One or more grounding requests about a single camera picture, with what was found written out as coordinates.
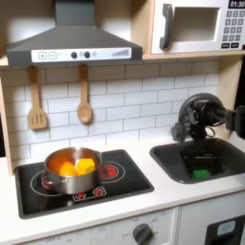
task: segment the yellow food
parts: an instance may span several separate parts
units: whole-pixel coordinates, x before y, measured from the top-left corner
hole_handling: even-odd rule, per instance
[[[69,162],[62,164],[58,174],[61,176],[78,176],[74,165]]]
[[[78,175],[93,172],[96,169],[96,165],[93,159],[80,159],[76,165]]]

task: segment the white subway tile backsplash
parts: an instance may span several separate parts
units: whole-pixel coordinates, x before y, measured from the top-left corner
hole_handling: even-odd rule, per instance
[[[106,135],[106,144],[135,143],[139,141],[139,130]]]
[[[184,103],[184,100],[181,101],[174,101],[172,103],[172,113],[179,113],[180,111],[180,107],[182,106],[182,104]]]
[[[192,62],[163,63],[160,77],[188,76],[191,74]]]
[[[171,109],[172,102],[143,104],[141,116],[147,117],[161,114],[169,114],[171,113]]]
[[[125,67],[119,66],[95,66],[89,67],[89,80],[115,80],[124,79]]]
[[[9,133],[10,145],[27,145],[33,143],[49,142],[50,132],[48,129],[42,129],[38,131],[21,131]]]
[[[217,86],[207,86],[207,87],[198,87],[198,88],[189,89],[189,96],[193,96],[199,93],[208,93],[216,96]]]
[[[141,116],[141,106],[125,106],[107,109],[107,120],[132,119]]]
[[[80,97],[80,83],[69,83],[69,97]],[[89,95],[104,95],[106,94],[106,81],[90,81]]]
[[[47,83],[64,83],[79,81],[78,68],[46,69]]]
[[[158,102],[185,100],[188,98],[189,89],[161,90],[158,95]]]
[[[140,131],[140,141],[162,139],[169,136],[169,126],[142,129]]]
[[[42,109],[48,113],[48,104],[46,100],[41,101]],[[27,116],[32,108],[30,101],[8,102],[5,104],[7,118]]]
[[[68,112],[48,114],[47,117],[50,127],[69,125]]]
[[[28,130],[27,117],[7,119],[7,125],[9,132]]]
[[[123,131],[123,120],[95,122],[89,125],[89,135],[109,134]]]
[[[205,86],[218,85],[219,75],[218,74],[206,74]]]
[[[88,126],[84,124],[50,128],[51,141],[72,139],[87,135]]]
[[[30,84],[30,79],[27,70],[1,71],[0,77],[3,87],[13,87]],[[38,83],[46,83],[46,75],[44,69],[39,69],[38,71]]]
[[[143,91],[171,89],[174,85],[174,78],[144,78]]]
[[[105,145],[105,135],[82,137],[71,140],[71,147],[94,147]]]
[[[159,64],[126,65],[126,78],[155,78],[159,70]]]
[[[89,98],[90,105],[93,109],[116,107],[123,105],[123,94],[91,96]]]
[[[92,110],[93,120],[92,123],[104,122],[106,120],[106,109]],[[69,112],[70,125],[81,124],[77,111]]]
[[[107,94],[119,94],[142,91],[141,79],[107,81]]]
[[[42,66],[39,93],[48,128],[32,131],[27,69],[0,71],[11,143],[11,157],[45,159],[69,146],[97,149],[169,136],[183,102],[193,94],[216,94],[220,60],[209,58],[105,62],[89,66],[89,102],[93,120],[78,119],[77,64]]]
[[[157,102],[157,91],[125,94],[125,105]]]
[[[80,98],[48,100],[49,113],[77,111]]]
[[[31,156],[33,158],[42,158],[43,160],[54,151],[70,146],[69,140],[40,143],[31,145]]]
[[[25,87],[26,100],[31,100],[31,86]],[[67,84],[48,84],[39,86],[39,96],[41,99],[58,99],[68,97]]]
[[[205,75],[182,76],[175,79],[175,88],[189,88],[204,86]]]
[[[124,120],[124,131],[137,130],[155,126],[155,117],[126,119]]]
[[[169,114],[157,116],[157,126],[170,126],[174,125],[178,121],[178,114]]]
[[[25,100],[24,86],[3,88],[4,102]]]
[[[219,72],[219,60],[214,61],[196,61],[193,62],[192,73],[193,74],[211,74]]]
[[[26,159],[30,157],[31,157],[31,154],[30,154],[29,145],[20,145],[20,146],[11,147],[11,159],[12,160]]]

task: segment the microwave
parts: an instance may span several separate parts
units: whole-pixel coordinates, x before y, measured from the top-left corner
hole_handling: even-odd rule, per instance
[[[245,49],[245,0],[155,0],[153,54]]]

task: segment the microwave keypad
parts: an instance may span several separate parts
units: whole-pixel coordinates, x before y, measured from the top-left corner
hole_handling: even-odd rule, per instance
[[[236,49],[239,47],[244,23],[245,11],[231,11],[226,13],[222,49]]]

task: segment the hood control panel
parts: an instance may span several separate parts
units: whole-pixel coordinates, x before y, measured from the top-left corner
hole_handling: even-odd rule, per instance
[[[108,59],[130,59],[132,49],[110,48],[110,49],[63,49],[63,50],[32,50],[33,63],[47,62],[70,62],[70,61],[96,61]]]

